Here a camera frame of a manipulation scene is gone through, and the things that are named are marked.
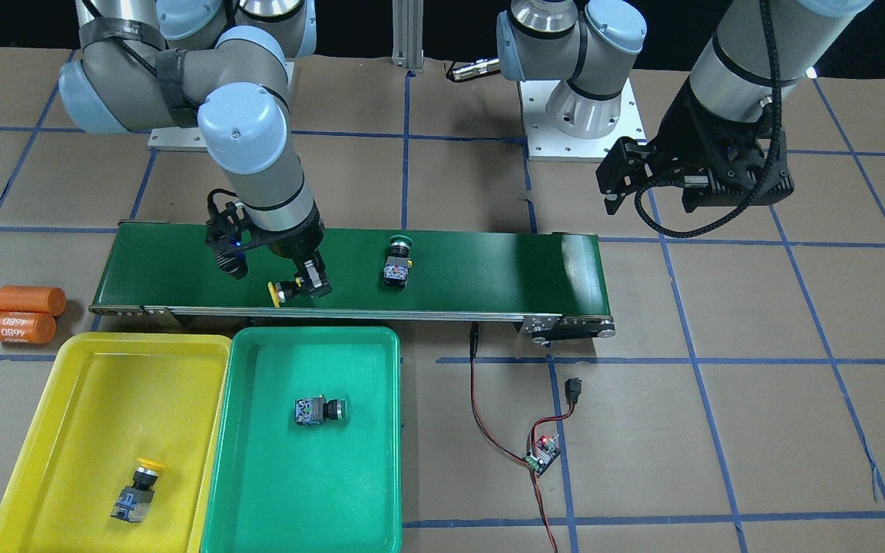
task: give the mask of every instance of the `blue tape grid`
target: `blue tape grid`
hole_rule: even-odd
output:
[[[552,382],[552,406],[555,407],[555,416],[562,416],[562,400],[559,399],[559,375],[555,371],[555,357],[548,355],[549,380]],[[572,553],[579,553],[579,534],[575,525],[575,506],[572,504],[572,477],[568,470],[568,444],[565,441],[565,425],[562,421],[555,421],[555,430],[559,432],[559,448],[562,449],[562,493],[565,494],[565,524],[568,526],[569,543]]]
[[[401,230],[408,230],[408,150],[411,144],[412,78],[414,71],[405,73],[405,126],[401,151]]]
[[[774,224],[777,225],[777,232],[781,235],[781,238],[784,242],[787,241],[787,236],[784,234],[784,227],[781,225],[781,220],[777,217],[777,211],[774,210],[773,207],[770,209],[770,213],[774,216]],[[842,373],[839,371],[839,364],[835,361],[835,356],[832,354],[832,346],[828,343],[828,336],[825,335],[825,328],[822,326],[821,319],[818,318],[818,310],[815,308],[814,301],[811,299],[811,294],[808,293],[807,284],[804,282],[804,276],[801,274],[801,269],[797,265],[797,258],[794,256],[794,249],[791,248],[790,245],[784,245],[784,249],[787,249],[787,258],[791,260],[791,267],[794,269],[794,276],[797,277],[798,286],[801,288],[801,294],[804,294],[804,302],[807,304],[808,310],[811,311],[811,319],[814,320],[815,330],[818,331],[818,336],[821,338],[822,346],[825,348],[825,354],[828,356],[830,361],[830,365],[832,367],[832,373],[835,375],[836,383],[839,386],[839,391],[842,392],[843,399],[845,399],[846,407],[849,409],[849,414],[851,419],[853,420],[853,425],[856,427],[856,434],[858,438],[860,438],[860,443],[863,444],[863,451],[867,456],[868,462],[870,462],[870,466],[873,470],[873,474],[875,475],[876,485],[879,486],[880,492],[883,495],[883,502],[885,503],[885,483],[883,482],[882,473],[879,472],[879,468],[877,468],[875,459],[873,458],[872,452],[870,451],[870,444],[867,442],[867,437],[865,437],[865,433],[863,431],[863,425],[860,424],[860,417],[856,414],[856,409],[853,407],[853,399],[849,395],[849,389],[846,388],[846,382],[842,378]]]
[[[879,198],[879,194],[876,193],[876,187],[873,185],[872,180],[870,179],[870,175],[867,174],[867,169],[863,167],[863,161],[860,160],[860,155],[857,154],[856,150],[853,149],[853,143],[849,140],[849,136],[846,135],[846,130],[842,128],[842,124],[839,122],[839,118],[835,115],[835,111],[832,109],[832,104],[829,104],[828,98],[825,98],[825,91],[821,90],[821,84],[818,84],[818,80],[813,80],[815,90],[818,91],[819,97],[821,97],[821,101],[825,104],[825,109],[828,110],[828,114],[832,117],[832,122],[835,123],[836,128],[839,129],[839,134],[842,135],[842,140],[845,141],[846,147],[849,148],[849,153],[853,155],[853,161],[856,161],[856,166],[860,168],[860,172],[863,173],[863,179],[867,182],[867,186],[870,187],[870,193],[872,194],[873,199],[876,201],[876,207],[879,207],[880,212],[883,214],[883,220],[885,220],[885,206],[883,206],[882,200]]]
[[[67,56],[67,61],[70,62],[71,59],[74,59],[74,53],[76,50],[71,50],[71,53]],[[54,84],[53,90],[50,91],[49,98],[46,99],[46,105],[43,106],[42,112],[40,112],[39,119],[36,120],[36,126],[32,129],[31,135],[29,135],[29,140],[25,143],[25,147],[22,148],[22,154],[18,158],[18,161],[15,162],[15,167],[13,168],[12,174],[9,175],[9,180],[6,181],[5,188],[2,189],[2,194],[0,194],[0,210],[2,209],[2,205],[6,200],[6,197],[9,195],[9,191],[12,189],[13,184],[15,184],[15,178],[18,176],[18,172],[22,169],[22,164],[25,163],[25,158],[29,155],[29,151],[32,150],[32,144],[36,141],[36,136],[39,134],[39,130],[42,129],[43,121],[46,119],[46,114],[50,111],[50,106],[53,105],[53,100],[57,97],[57,92],[60,91],[60,85]]]
[[[73,58],[74,52],[72,51],[70,56],[68,57],[68,61]],[[410,78],[415,77],[414,73],[409,72],[406,74],[405,78],[405,128],[403,135],[393,134],[393,133],[347,133],[347,132],[324,132],[324,131],[294,131],[295,134],[302,135],[320,135],[320,136],[344,136],[344,137],[391,137],[391,139],[403,139],[404,140],[404,153],[403,153],[403,217],[401,217],[401,221],[403,222],[403,228],[407,227],[407,177],[408,177],[408,148],[410,140],[442,140],[442,141],[507,141],[507,143],[513,144],[521,144],[523,151],[523,162],[524,162],[524,175],[525,175],[525,189],[527,191],[531,190],[531,182],[530,175],[528,173],[527,168],[527,147],[526,142],[520,137],[445,137],[445,136],[431,136],[431,135],[412,135],[410,133]],[[817,88],[818,94],[822,98],[822,102],[825,103],[826,109],[829,111],[829,115],[831,115],[833,122],[836,124],[839,129],[840,135],[842,135],[843,140],[846,143],[847,151],[818,151],[818,150],[791,150],[790,153],[793,154],[821,154],[821,155],[851,155],[853,159],[857,162],[858,168],[860,168],[860,172],[863,175],[865,182],[867,182],[867,186],[870,187],[870,192],[873,195],[873,198],[881,210],[883,217],[885,218],[885,206],[882,205],[881,199],[876,193],[874,185],[871,182],[871,179],[868,177],[867,172],[865,171],[863,165],[861,164],[861,157],[885,157],[885,151],[855,151],[853,146],[849,141],[845,131],[842,126],[840,126],[839,120],[836,117],[835,113],[832,110],[831,105],[828,104],[827,99],[825,98],[824,92],[821,90],[820,85],[815,81],[815,87]],[[52,106],[54,99],[56,98],[57,88],[54,88],[53,92],[50,94],[50,98],[47,101],[45,109],[41,113],[38,123],[34,127],[6,127],[0,126],[0,131],[25,131],[32,132],[32,136],[29,138],[27,143],[27,147],[25,147],[20,160],[18,160],[17,165],[15,165],[15,169],[10,176],[9,181],[6,184],[5,189],[3,190],[2,195],[0,196],[0,209],[1,206],[6,199],[11,186],[15,182],[15,178],[18,176],[18,172],[22,168],[22,162],[25,161],[25,158],[28,155],[29,150],[31,150],[32,144],[34,144],[35,137],[40,132],[60,132],[60,133],[70,133],[70,132],[81,132],[80,129],[67,129],[67,128],[45,128],[42,126],[43,120],[46,117],[46,114],[49,112],[50,106]],[[138,213],[138,207],[141,204],[141,200],[144,198],[145,187],[148,185],[148,178],[151,176],[152,167],[154,166],[155,158],[157,158],[157,151],[152,150],[150,161],[148,161],[147,169],[145,169],[143,181],[141,182],[140,189],[138,189],[138,195],[136,196],[136,200],[133,204],[131,217],[136,216]],[[653,198],[652,200],[652,210],[654,210],[655,217],[658,217],[657,207],[654,205]],[[535,208],[534,203],[528,200],[528,209],[529,209],[529,218],[531,221],[531,230],[532,232],[538,232],[536,217],[535,217]],[[858,417],[856,414],[856,410],[854,410],[853,403],[851,403],[851,398],[849,393],[847,393],[847,389],[845,386],[845,382],[842,379],[842,375],[839,371],[840,364],[877,364],[884,365],[885,359],[839,359],[835,358],[832,355],[831,349],[827,343],[827,337],[825,336],[824,329],[821,326],[821,322],[817,318],[817,312],[814,308],[814,304],[811,301],[810,295],[807,292],[807,287],[804,285],[804,278],[801,276],[800,267],[797,266],[797,260],[794,258],[793,246],[810,246],[810,247],[853,247],[853,248],[885,248],[885,244],[872,244],[872,243],[829,243],[829,242],[790,242],[787,240],[787,236],[784,233],[782,224],[780,223],[779,217],[777,217],[776,211],[771,208],[773,218],[777,225],[777,230],[779,230],[779,234],[781,235],[781,241],[763,241],[763,240],[711,240],[711,239],[689,239],[689,240],[675,240],[668,239],[667,237],[660,236],[657,238],[622,238],[622,237],[603,237],[601,241],[604,242],[646,242],[646,243],[659,243],[661,245],[661,249],[665,255],[666,264],[668,266],[668,273],[670,273],[671,277],[671,286],[673,287],[673,293],[675,295],[675,303],[678,306],[679,319],[681,319],[682,330],[684,330],[685,334],[685,342],[686,346],[688,346],[689,357],[688,358],[580,358],[580,357],[563,357],[556,359],[552,357],[552,355],[548,355],[544,359],[542,358],[480,358],[479,361],[481,363],[494,363],[494,362],[545,362],[547,361],[549,364],[550,371],[550,380],[552,384],[552,401],[555,405],[555,413],[562,413],[561,400],[559,400],[559,387],[558,387],[558,376],[555,371],[556,362],[565,364],[565,363],[678,363],[678,364],[692,364],[693,370],[696,375],[696,382],[699,385],[699,391],[702,394],[703,405],[705,406],[706,416],[709,420],[710,431],[713,434],[714,444],[716,445],[717,454],[720,459],[720,465],[724,476],[724,483],[727,487],[728,501],[730,501],[731,514],[730,515],[675,515],[674,517],[605,517],[605,518],[577,518],[575,517],[575,508],[573,508],[572,504],[572,483],[570,482],[570,478],[568,476],[568,451],[566,451],[566,441],[565,441],[565,428],[563,428],[563,424],[561,422],[558,423],[559,434],[562,437],[562,475],[563,475],[563,493],[565,493],[565,504],[566,504],[566,517],[565,518],[552,518],[551,522],[553,525],[567,525],[569,528],[569,536],[570,540],[572,540],[572,550],[577,552],[578,548],[578,540],[576,538],[576,526],[580,525],[657,525],[657,524],[710,524],[711,522],[733,522],[735,528],[737,528],[737,537],[740,539],[740,546],[742,551],[747,551],[747,544],[745,544],[744,533],[742,533],[742,522],[779,522],[779,521],[807,521],[808,519],[860,519],[860,518],[882,518],[885,519],[885,512],[778,512],[777,514],[741,514],[738,512],[737,505],[735,504],[735,497],[733,493],[733,488],[731,487],[730,476],[728,475],[728,469],[726,466],[726,462],[724,461],[724,455],[722,452],[722,445],[719,439],[718,431],[715,427],[714,418],[712,415],[711,406],[708,402],[708,396],[705,391],[704,381],[701,377],[701,372],[699,369],[699,365],[702,363],[717,363],[717,364],[727,364],[727,363],[741,363],[741,364],[829,364],[831,365],[833,372],[836,376],[837,382],[842,389],[842,392],[845,396],[847,407],[850,410],[850,416],[853,417],[854,426],[857,428],[857,434],[860,437],[861,442],[863,442],[863,447],[868,451],[868,444],[865,441],[865,436],[863,433],[863,428],[861,428],[860,421],[858,421]],[[115,230],[111,228],[70,228],[70,227],[0,227],[0,231],[13,231],[13,232],[91,232],[91,233],[113,233]],[[825,345],[826,353],[828,354],[828,359],[761,359],[761,358],[700,358],[695,355],[694,346],[691,342],[691,333],[688,330],[688,319],[686,319],[684,314],[684,306],[681,304],[681,294],[678,292],[678,284],[677,280],[675,280],[675,270],[671,265],[671,256],[670,252],[668,252],[668,243],[701,243],[701,244],[740,244],[740,245],[767,245],[767,246],[784,246],[787,249],[787,254],[789,254],[789,259],[791,260],[791,265],[793,265],[794,272],[796,272],[796,276],[798,279],[798,283],[801,285],[802,293],[805,296],[805,301],[807,301],[808,307],[812,312],[812,318],[816,323],[818,328],[819,335],[821,335],[821,339],[823,344]],[[98,323],[101,321],[101,318],[95,317],[94,325],[92,328],[98,328]],[[45,361],[50,362],[53,361],[55,357],[53,355],[8,355],[3,354],[0,355],[0,360],[14,360],[14,361]],[[440,363],[450,363],[450,362],[460,362],[465,363],[467,359],[464,358],[442,358],[439,360]],[[881,489],[881,492],[885,501],[885,484],[883,483],[882,476],[877,470],[877,483]],[[532,519],[505,519],[505,518],[487,518],[487,519],[479,519],[478,521],[461,521],[461,519],[447,519],[447,521],[417,521],[417,522],[407,522],[405,524],[405,528],[474,528],[474,526],[517,526],[517,525],[540,525],[541,521],[537,518]]]
[[[77,53],[77,50],[71,50],[70,54],[67,56],[67,61],[70,62],[71,59],[74,59],[74,55]],[[18,158],[18,161],[15,162],[15,167],[13,171],[9,175],[9,179],[6,181],[6,185],[4,186],[2,193],[0,193],[0,210],[2,210],[2,206],[5,203],[5,200],[9,196],[9,192],[15,185],[15,179],[18,178],[18,175],[22,171],[22,165],[24,165],[25,160],[29,155],[29,151],[32,150],[32,145],[36,141],[36,137],[41,132],[83,132],[80,129],[51,129],[43,127],[43,121],[46,120],[46,116],[52,108],[54,101],[56,101],[57,94],[60,91],[60,84],[54,84],[53,90],[50,91],[49,98],[47,98],[46,105],[43,106],[42,111],[40,111],[39,119],[36,120],[36,124],[34,127],[2,127],[0,126],[0,131],[24,131],[29,132],[29,140],[25,147],[22,148],[22,153]],[[138,186],[138,193],[136,195],[136,200],[134,200],[132,210],[129,214],[129,218],[136,217],[138,213],[138,207],[141,205],[141,201],[143,200],[143,196],[145,194],[145,187],[148,185],[148,179],[151,177],[152,167],[155,164],[155,158],[157,158],[158,152],[154,148],[150,148],[150,160],[148,160],[148,165],[145,167],[145,172],[143,175],[143,179],[141,179],[141,184]],[[117,230],[116,228],[92,228],[92,227],[0,227],[0,232],[45,232],[45,233],[89,233],[89,234],[113,234]],[[92,322],[91,329],[97,330],[99,325],[101,325],[101,317],[95,316],[94,322]]]
[[[654,201],[654,192],[649,191],[651,210],[654,220],[661,223],[661,214],[658,211],[657,202]],[[723,452],[723,441],[719,436],[719,428],[716,426],[716,417],[709,403],[709,392],[706,391],[705,381],[702,378],[702,368],[699,366],[698,357],[695,354],[695,345],[692,343],[691,330],[688,328],[688,316],[685,315],[684,304],[681,301],[681,291],[678,290],[678,278],[675,276],[675,266],[671,263],[671,252],[668,251],[668,238],[659,234],[661,252],[665,256],[665,265],[668,267],[668,276],[671,278],[671,293],[675,295],[675,307],[678,308],[678,318],[681,320],[681,332],[684,334],[685,345],[688,347],[688,358],[691,360],[692,371],[695,374],[695,384],[698,386],[699,396],[702,398],[702,407],[705,410],[705,418],[709,424],[709,433],[712,435],[712,443],[716,448],[716,458],[719,461],[719,469],[723,475],[723,484],[726,486],[726,498],[730,504],[730,514],[733,517],[733,526],[737,531],[737,541],[740,542],[741,553],[748,553],[747,536],[744,535],[744,524],[740,518],[740,507],[737,504],[737,495],[733,490],[733,479],[730,477],[730,469],[726,463],[726,454]]]

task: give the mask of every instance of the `black cable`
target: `black cable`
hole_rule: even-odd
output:
[[[747,198],[744,198],[744,200],[740,202],[738,206],[734,207],[730,213],[725,214],[723,217],[719,218],[719,220],[713,221],[713,223],[706,224],[705,227],[699,227],[696,228],[696,230],[688,231],[671,230],[671,228],[662,227],[660,223],[653,220],[653,218],[647,214],[647,211],[644,210],[642,203],[644,193],[649,189],[654,188],[654,186],[663,185],[659,184],[639,188],[633,197],[633,204],[635,205],[637,214],[644,223],[661,234],[673,238],[695,238],[695,236],[706,234],[706,232],[723,227],[724,224],[730,223],[731,220],[739,217],[747,207],[750,207],[753,202],[756,201],[757,197],[760,196],[760,192],[767,185],[767,181],[770,180],[771,169],[773,169],[777,157],[779,157],[780,154],[781,129],[784,126],[784,117],[781,110],[781,104],[783,102],[783,99],[781,98],[781,66],[780,59],[777,56],[777,39],[774,36],[774,22],[770,15],[770,0],[760,0],[760,18],[763,24],[763,38],[767,43],[767,58],[770,62],[770,80],[773,81],[773,87],[771,87],[771,104],[768,106],[773,119],[773,126],[770,135],[770,147],[768,148],[767,157],[763,164],[763,174],[760,176],[760,180],[758,180],[756,185],[753,186],[751,192],[747,194]]]
[[[104,17],[104,15],[101,14],[101,10],[98,10],[98,7],[95,6],[94,2],[91,2],[91,0],[81,0],[81,4],[84,4],[84,7],[87,8],[88,13],[91,14],[91,17]],[[113,41],[115,41],[115,44],[118,45],[120,49],[122,49],[123,52],[134,59],[136,63],[138,63],[138,65],[140,65],[145,71],[148,72],[148,74],[150,74],[152,77],[159,78],[157,70],[155,70],[155,66],[153,66],[151,63],[148,63],[148,61],[145,61],[145,58],[141,57],[140,53],[134,51],[132,46],[129,46],[128,43],[125,41],[125,38],[121,38],[121,36],[112,36],[112,39]],[[197,106],[199,106],[199,104],[197,104],[196,101],[193,101],[193,98],[188,97],[186,95],[186,92],[180,92],[180,94],[183,95],[183,101],[186,102],[188,108],[197,109]]]
[[[217,194],[224,194],[225,196],[231,196],[231,198],[237,198],[238,195],[231,192],[230,190],[225,190],[223,188],[214,188],[211,192],[207,193],[207,210],[217,210],[217,202],[214,200],[214,196]]]
[[[234,9],[234,2],[224,0],[224,30],[234,27],[234,18],[237,17],[237,10]]]

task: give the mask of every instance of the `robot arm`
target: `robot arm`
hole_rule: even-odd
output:
[[[510,81],[559,81],[545,112],[563,133],[604,137],[621,116],[621,92],[647,35],[622,0],[514,0],[498,15],[498,54]]]
[[[655,230],[692,237],[733,220],[751,204],[773,204],[794,192],[780,124],[781,99],[804,78],[835,38],[871,0],[735,0],[695,62],[657,136],[647,146],[617,141],[596,175],[608,214],[629,195]],[[758,139],[771,139],[765,154]],[[735,207],[698,230],[661,227],[640,206],[657,186],[682,189],[699,206]]]
[[[282,283],[284,298],[329,293],[317,249],[323,221],[288,125],[285,57],[266,31],[298,25],[289,47],[311,53],[313,0],[277,3],[288,11],[255,15],[263,28],[239,25],[223,34],[229,18],[261,3],[242,2],[239,14],[225,15],[221,0],[96,1],[78,4],[84,60],[61,69],[60,94],[71,119],[95,133],[199,126],[236,192],[228,194],[237,197],[224,211],[214,193],[208,198],[207,245],[217,265],[241,279],[248,272],[244,253],[268,246],[298,269],[295,280]],[[210,39],[214,48],[166,49],[165,35],[173,45],[203,47]]]

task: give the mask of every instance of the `orange cylinder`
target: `orange cylinder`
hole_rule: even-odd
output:
[[[57,322],[47,313],[0,311],[0,342],[48,343],[57,333]]]
[[[67,294],[52,286],[3,286],[0,288],[0,311],[49,313],[54,317],[67,307]]]

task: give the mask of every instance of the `yellow tray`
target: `yellow tray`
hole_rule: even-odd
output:
[[[231,341],[84,333],[60,349],[0,506],[0,553],[200,550]],[[110,518],[138,456],[143,522]]]

